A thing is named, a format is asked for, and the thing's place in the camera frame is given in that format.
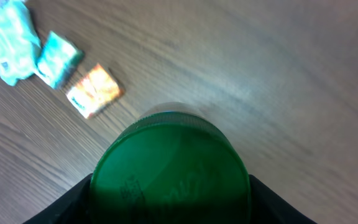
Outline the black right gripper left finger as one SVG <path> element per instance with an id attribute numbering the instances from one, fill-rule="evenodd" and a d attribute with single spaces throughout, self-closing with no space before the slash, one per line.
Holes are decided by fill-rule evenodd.
<path id="1" fill-rule="evenodd" d="M 92 224 L 89 191 L 92 174 L 24 224 Z"/>

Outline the teal snack packet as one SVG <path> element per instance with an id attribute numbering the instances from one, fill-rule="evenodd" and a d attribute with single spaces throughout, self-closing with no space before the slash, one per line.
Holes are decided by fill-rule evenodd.
<path id="1" fill-rule="evenodd" d="M 37 70 L 41 52 L 30 11 L 22 1 L 0 7 L 0 77 L 9 86 L 25 80 Z"/>

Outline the small green white sachet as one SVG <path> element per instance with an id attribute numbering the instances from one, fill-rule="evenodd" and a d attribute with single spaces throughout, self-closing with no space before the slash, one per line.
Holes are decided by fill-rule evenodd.
<path id="1" fill-rule="evenodd" d="M 84 53 L 74 43 L 50 31 L 37 61 L 37 75 L 49 87 L 61 88 L 77 68 Z"/>

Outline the small orange sachet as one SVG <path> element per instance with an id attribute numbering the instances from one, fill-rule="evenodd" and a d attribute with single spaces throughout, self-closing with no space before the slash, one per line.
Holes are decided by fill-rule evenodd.
<path id="1" fill-rule="evenodd" d="M 89 119 L 123 94 L 124 87 L 109 70 L 97 63 L 66 96 L 79 114 Z"/>

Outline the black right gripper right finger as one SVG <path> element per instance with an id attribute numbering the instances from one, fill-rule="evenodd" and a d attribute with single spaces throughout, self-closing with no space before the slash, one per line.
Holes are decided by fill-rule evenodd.
<path id="1" fill-rule="evenodd" d="M 251 224 L 316 224 L 277 195 L 253 175 L 251 191 Z"/>

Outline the green lid seasoning jar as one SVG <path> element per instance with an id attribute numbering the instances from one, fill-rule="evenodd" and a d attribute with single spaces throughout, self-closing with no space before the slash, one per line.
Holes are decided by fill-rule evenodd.
<path id="1" fill-rule="evenodd" d="M 99 160 L 93 223 L 249 223 L 250 181 L 225 135 L 187 105 L 156 106 Z"/>

